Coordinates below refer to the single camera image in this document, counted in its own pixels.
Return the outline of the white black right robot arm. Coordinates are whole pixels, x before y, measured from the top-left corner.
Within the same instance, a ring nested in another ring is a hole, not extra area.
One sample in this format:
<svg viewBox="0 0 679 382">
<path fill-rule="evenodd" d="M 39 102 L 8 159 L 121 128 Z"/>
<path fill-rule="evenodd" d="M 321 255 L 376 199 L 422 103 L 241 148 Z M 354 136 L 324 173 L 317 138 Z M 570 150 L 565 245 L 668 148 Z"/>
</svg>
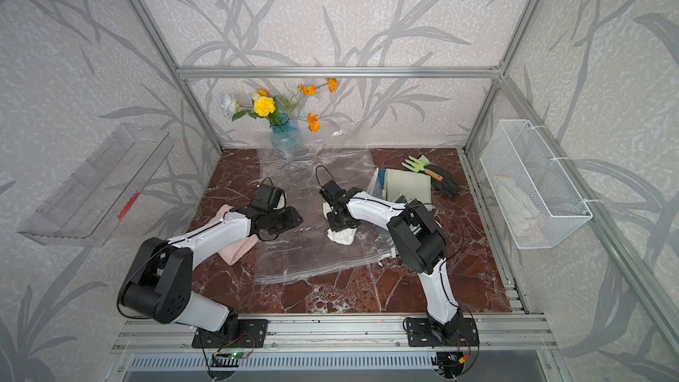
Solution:
<svg viewBox="0 0 679 382">
<path fill-rule="evenodd" d="M 463 310 L 447 276 L 447 238 L 426 206 L 417 200 L 392 203 L 334 183 L 320 189 L 320 195 L 329 206 L 325 215 L 332 233 L 362 222 L 389 231 L 397 255 L 420 279 L 431 336 L 442 345 L 451 343 L 462 327 Z"/>
</svg>

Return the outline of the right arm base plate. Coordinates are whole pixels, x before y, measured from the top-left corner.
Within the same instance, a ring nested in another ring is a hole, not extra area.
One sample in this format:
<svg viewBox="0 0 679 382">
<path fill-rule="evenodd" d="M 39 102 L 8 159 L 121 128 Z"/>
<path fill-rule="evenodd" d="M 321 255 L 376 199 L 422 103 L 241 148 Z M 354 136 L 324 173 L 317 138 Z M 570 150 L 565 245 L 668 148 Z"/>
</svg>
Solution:
<svg viewBox="0 0 679 382">
<path fill-rule="evenodd" d="M 442 325 L 432 318 L 404 318 L 402 327 L 410 347 L 478 347 L 479 337 L 473 318 L 453 320 Z"/>
</svg>

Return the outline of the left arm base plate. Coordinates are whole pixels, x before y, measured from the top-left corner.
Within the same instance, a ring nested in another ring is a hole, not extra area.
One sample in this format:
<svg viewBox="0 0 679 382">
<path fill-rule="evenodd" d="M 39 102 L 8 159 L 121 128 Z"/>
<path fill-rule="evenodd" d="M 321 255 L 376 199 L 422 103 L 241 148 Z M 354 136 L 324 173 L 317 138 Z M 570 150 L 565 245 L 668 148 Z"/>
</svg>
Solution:
<svg viewBox="0 0 679 382">
<path fill-rule="evenodd" d="M 225 323 L 217 332 L 198 328 L 192 340 L 192 348 L 263 348 L 269 321 L 267 319 L 238 319 Z"/>
</svg>

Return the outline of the clear plastic vacuum bag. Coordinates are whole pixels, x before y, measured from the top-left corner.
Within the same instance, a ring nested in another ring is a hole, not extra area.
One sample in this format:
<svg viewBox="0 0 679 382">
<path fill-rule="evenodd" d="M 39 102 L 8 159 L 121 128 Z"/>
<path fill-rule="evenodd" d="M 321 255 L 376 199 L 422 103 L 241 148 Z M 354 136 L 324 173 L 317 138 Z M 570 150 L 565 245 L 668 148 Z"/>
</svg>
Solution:
<svg viewBox="0 0 679 382">
<path fill-rule="evenodd" d="M 260 176 L 271 178 L 286 193 L 288 204 L 302 216 L 302 224 L 276 240 L 256 247 L 255 281 L 260 284 L 294 282 L 339 272 L 394 257 L 388 231 L 362 223 L 349 245 L 327 237 L 329 225 L 323 214 L 318 183 L 335 178 L 343 189 L 360 187 L 381 199 L 371 152 L 366 149 L 299 149 L 284 156 L 274 149 L 259 150 Z"/>
</svg>

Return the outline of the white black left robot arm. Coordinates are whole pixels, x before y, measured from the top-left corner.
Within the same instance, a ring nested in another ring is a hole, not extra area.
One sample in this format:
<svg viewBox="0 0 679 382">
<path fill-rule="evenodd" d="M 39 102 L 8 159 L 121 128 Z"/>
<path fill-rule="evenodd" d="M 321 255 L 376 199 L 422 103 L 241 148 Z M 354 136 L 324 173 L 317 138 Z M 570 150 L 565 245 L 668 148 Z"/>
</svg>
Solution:
<svg viewBox="0 0 679 382">
<path fill-rule="evenodd" d="M 252 235 L 270 240 L 301 224 L 302 216 L 293 206 L 268 212 L 242 207 L 168 241 L 150 238 L 134 258 L 118 292 L 117 305 L 161 324 L 220 332 L 232 312 L 192 291 L 194 269 L 221 249 Z"/>
</svg>

